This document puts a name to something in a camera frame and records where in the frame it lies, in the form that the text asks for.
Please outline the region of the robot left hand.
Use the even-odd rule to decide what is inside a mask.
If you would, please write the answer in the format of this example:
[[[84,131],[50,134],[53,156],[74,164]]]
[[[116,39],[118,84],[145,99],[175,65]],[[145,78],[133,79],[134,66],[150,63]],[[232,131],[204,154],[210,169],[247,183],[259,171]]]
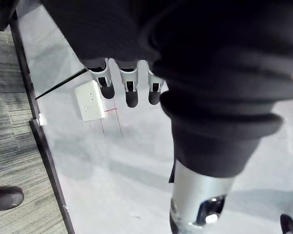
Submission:
[[[293,99],[293,0],[44,0],[78,59],[146,60],[168,90],[174,163],[172,233],[220,215],[272,112]]]

